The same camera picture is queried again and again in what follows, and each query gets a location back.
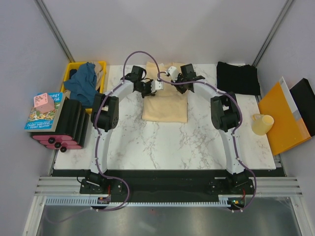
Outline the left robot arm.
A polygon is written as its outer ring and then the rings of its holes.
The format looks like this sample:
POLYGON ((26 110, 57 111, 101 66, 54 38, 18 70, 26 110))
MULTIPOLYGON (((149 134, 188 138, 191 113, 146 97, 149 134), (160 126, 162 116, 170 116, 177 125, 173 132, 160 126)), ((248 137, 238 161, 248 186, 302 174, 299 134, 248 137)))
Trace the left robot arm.
POLYGON ((137 91, 143 97, 154 95, 154 81, 145 81, 147 71, 140 66, 133 66, 130 73, 121 79, 116 87, 106 93, 97 93, 91 113, 91 122, 95 128, 94 156, 90 165, 93 173, 107 171, 107 155, 113 129, 119 121, 119 102, 137 91))

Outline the cream yellow t shirt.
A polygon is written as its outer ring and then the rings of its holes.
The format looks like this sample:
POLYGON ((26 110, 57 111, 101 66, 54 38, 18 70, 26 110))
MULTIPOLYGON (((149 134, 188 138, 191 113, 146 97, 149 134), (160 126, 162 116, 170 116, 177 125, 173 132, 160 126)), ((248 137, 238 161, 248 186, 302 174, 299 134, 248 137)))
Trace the cream yellow t shirt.
POLYGON ((176 88, 165 83, 163 89, 154 96, 147 96, 143 102, 142 119, 156 122, 188 121, 188 96, 181 94, 176 88))

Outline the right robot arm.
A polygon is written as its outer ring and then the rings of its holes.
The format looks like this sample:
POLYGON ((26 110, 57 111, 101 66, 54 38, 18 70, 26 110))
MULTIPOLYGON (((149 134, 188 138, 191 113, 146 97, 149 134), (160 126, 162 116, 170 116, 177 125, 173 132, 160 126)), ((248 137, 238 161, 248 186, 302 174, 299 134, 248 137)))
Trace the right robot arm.
POLYGON ((245 167, 240 158, 238 140, 238 128, 243 117, 235 94, 221 91, 209 84, 203 76, 196 74, 192 64, 183 65, 180 70, 171 67, 167 73, 177 91, 184 93, 189 90, 210 102, 211 121, 223 142, 226 170, 231 175, 243 172, 245 167))

